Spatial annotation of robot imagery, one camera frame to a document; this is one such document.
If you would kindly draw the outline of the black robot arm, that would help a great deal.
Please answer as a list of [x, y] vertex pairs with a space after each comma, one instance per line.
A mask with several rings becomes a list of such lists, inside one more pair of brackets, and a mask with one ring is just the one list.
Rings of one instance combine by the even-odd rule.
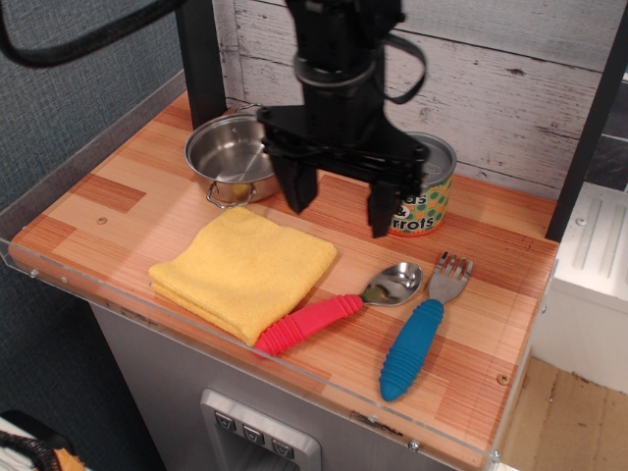
[[419, 193], [429, 152], [386, 117], [386, 102], [405, 104], [423, 75], [403, 94], [386, 92], [386, 49], [420, 63], [423, 51], [393, 35], [403, 22], [398, 1], [289, 1], [297, 41], [293, 59], [303, 102], [263, 107], [262, 140], [288, 206], [306, 209], [324, 170], [370, 185], [368, 223], [385, 236], [401, 200]]

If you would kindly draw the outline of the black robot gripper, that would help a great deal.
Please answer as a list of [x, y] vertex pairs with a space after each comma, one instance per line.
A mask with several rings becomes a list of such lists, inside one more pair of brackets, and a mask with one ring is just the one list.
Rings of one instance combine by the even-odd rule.
[[257, 112], [288, 206], [300, 214], [310, 205], [318, 195], [319, 170], [366, 182], [372, 237], [385, 236], [401, 195], [420, 187], [428, 151], [388, 120], [384, 70], [353, 77], [299, 70], [296, 76], [303, 104]]

